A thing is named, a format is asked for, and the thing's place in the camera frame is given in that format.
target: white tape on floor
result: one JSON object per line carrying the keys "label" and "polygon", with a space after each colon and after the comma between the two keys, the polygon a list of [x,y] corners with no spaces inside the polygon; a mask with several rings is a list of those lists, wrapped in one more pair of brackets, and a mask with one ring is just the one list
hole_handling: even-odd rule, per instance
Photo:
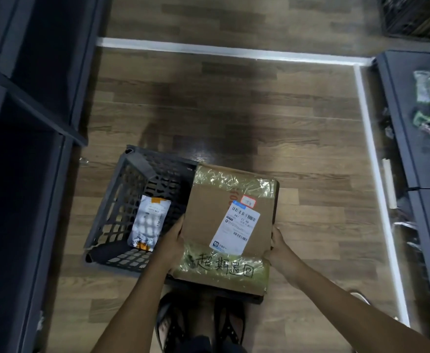
{"label": "white tape on floor", "polygon": [[249,58],[266,61],[319,63],[335,65],[369,66],[373,58],[342,55],[264,51],[260,49],[229,48],[184,43],[145,41],[140,39],[98,38],[97,45],[106,48],[136,49],[142,51],[210,54],[225,57]]}
{"label": "white tape on floor", "polygon": [[380,218],[382,220],[383,234],[385,235],[385,244],[387,246],[388,261],[391,269],[391,278],[393,279],[394,293],[398,306],[398,315],[401,323],[410,327],[408,307],[406,305],[405,289],[401,279],[401,273],[398,266],[398,257],[394,247],[393,231],[388,216],[388,206],[383,189],[382,176],[378,165],[377,150],[373,142],[373,133],[371,129],[370,114],[367,107],[367,98],[365,96],[364,80],[362,78],[362,70],[359,65],[354,65],[354,74],[356,77],[357,94],[359,97],[360,111],[364,122],[365,140],[367,142],[368,154],[371,161],[373,180],[375,182],[375,191],[378,198],[378,207]]}

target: person's left arm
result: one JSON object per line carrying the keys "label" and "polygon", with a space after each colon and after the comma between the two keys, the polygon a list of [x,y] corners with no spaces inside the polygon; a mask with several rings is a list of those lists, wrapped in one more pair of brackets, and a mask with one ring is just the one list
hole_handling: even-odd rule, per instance
{"label": "person's left arm", "polygon": [[149,352],[166,274],[181,260],[183,216],[158,241],[150,261],[91,353]]}

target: hand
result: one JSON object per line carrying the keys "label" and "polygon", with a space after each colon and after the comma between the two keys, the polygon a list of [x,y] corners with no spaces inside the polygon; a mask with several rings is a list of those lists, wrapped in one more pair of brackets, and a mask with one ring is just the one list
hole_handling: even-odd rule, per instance
{"label": "hand", "polygon": [[290,281],[295,280],[298,270],[306,264],[285,243],[280,230],[272,225],[272,248],[264,253],[264,258]]}
{"label": "hand", "polygon": [[167,271],[178,266],[183,256],[184,239],[180,235],[183,222],[184,214],[174,223],[173,227],[158,240],[156,248],[151,255],[151,261],[163,265]]}

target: person's left hand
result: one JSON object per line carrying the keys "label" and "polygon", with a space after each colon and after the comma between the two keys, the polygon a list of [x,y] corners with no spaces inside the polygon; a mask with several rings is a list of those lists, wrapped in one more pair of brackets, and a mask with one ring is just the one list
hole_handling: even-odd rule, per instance
{"label": "person's left hand", "polygon": [[156,244],[151,255],[152,261],[163,265],[165,270],[179,265],[184,252],[184,239],[180,235],[183,227],[184,214],[174,223],[173,227],[163,235]]}

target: red-bordered sticker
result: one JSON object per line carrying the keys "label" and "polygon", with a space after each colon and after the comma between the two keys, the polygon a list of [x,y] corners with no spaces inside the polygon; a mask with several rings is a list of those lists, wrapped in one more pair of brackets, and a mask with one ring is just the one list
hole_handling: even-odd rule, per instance
{"label": "red-bordered sticker", "polygon": [[254,206],[256,205],[256,200],[252,197],[249,197],[247,195],[244,195],[241,198],[241,203],[243,203],[245,206],[248,206],[250,208],[254,208]]}

